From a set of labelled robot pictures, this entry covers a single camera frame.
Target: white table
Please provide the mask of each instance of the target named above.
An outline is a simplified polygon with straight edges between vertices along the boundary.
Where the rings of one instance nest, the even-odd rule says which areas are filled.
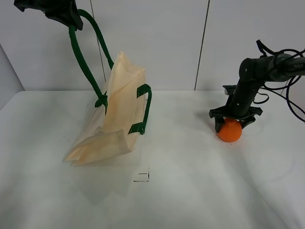
[[[208,111],[223,92],[153,92],[135,150],[97,165],[63,158],[93,92],[21,92],[0,111],[0,228],[305,227],[305,126],[276,95],[236,143]]]

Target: beige bag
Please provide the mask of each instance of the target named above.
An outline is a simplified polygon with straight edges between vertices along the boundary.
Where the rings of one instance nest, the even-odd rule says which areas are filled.
[[[75,56],[99,98],[92,118],[65,158],[73,161],[74,166],[131,152],[138,135],[145,133],[152,98],[151,88],[145,84],[145,69],[132,65],[122,52],[113,64],[99,34],[98,38],[112,67],[102,92],[82,57],[76,38],[71,36]],[[144,112],[146,93],[148,100]]]

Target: bag handle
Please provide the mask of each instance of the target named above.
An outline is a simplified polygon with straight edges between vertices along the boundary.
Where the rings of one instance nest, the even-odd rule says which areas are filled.
[[[110,67],[110,69],[112,69],[113,61],[110,57],[110,54],[108,52],[105,40],[102,36],[101,30],[100,30],[99,26],[97,25],[96,21],[94,20],[94,18],[89,13],[87,13],[84,10],[78,10],[78,13],[79,13],[80,16],[86,18],[90,22],[92,27],[94,28],[96,36],[97,36],[97,38],[98,38],[98,40],[101,44],[101,47],[102,47],[102,49],[105,53],[105,56],[106,56],[107,60],[108,60],[109,67]],[[77,39],[76,39],[75,31],[76,31],[75,26],[74,25],[69,25],[69,36],[70,36],[71,45],[72,45],[74,55],[76,57],[76,60],[77,60],[78,64],[81,67],[82,72],[86,76],[89,83],[92,85],[92,87],[93,87],[93,89],[94,89],[94,91],[95,91],[95,93],[98,97],[98,100],[95,103],[95,107],[99,107],[102,104],[104,104],[105,112],[106,112],[107,111],[107,106],[108,106],[107,96],[105,94],[102,94],[99,86],[97,85],[97,83],[96,83],[96,81],[95,81],[95,79],[94,79],[94,77],[93,77],[93,75],[92,75],[92,73],[91,73],[83,55],[82,55],[82,53],[81,53],[80,47],[79,47]]]
[[[139,98],[140,96],[142,96],[146,93],[148,93],[148,99],[147,99],[147,104],[146,104],[146,108],[145,108],[143,122],[133,124],[131,126],[128,134],[136,133],[136,132],[139,132],[141,135],[145,134],[145,128],[146,128],[146,123],[147,123],[147,119],[148,119],[149,108],[151,106],[151,101],[152,101],[152,89],[147,84],[143,84],[142,86],[138,87],[137,98]]]

